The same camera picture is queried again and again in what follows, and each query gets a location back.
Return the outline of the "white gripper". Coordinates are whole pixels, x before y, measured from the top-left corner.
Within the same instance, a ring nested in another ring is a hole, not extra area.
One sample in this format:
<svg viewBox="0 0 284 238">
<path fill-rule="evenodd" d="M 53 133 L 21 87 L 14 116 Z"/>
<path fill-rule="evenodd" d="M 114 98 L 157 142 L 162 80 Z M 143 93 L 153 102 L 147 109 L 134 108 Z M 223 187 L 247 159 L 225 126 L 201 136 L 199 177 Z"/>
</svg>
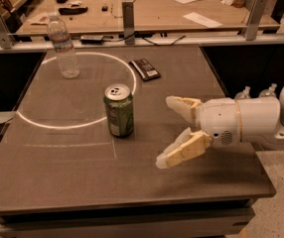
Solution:
<svg viewBox="0 0 284 238">
<path fill-rule="evenodd" d="M 198 98 L 168 96 L 166 104 L 200 131 L 184 130 L 156 159 L 159 169 L 167 169 L 213 148 L 239 143 L 239 118 L 236 102 L 230 98 L 212 99 L 204 104 Z"/>
</svg>

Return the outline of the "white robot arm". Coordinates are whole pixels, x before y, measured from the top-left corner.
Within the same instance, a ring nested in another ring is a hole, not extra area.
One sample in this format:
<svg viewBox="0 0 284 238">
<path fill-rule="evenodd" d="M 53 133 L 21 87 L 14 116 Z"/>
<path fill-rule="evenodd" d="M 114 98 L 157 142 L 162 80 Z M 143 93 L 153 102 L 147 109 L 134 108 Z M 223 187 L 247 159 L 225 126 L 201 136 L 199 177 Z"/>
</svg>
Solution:
<svg viewBox="0 0 284 238">
<path fill-rule="evenodd" d="M 156 159 L 167 169 L 196 158 L 207 148 L 253 143 L 270 150 L 284 150 L 284 87 L 280 95 L 257 98 L 196 98 L 169 96 L 167 106 L 194 127 L 183 131 Z"/>
</svg>

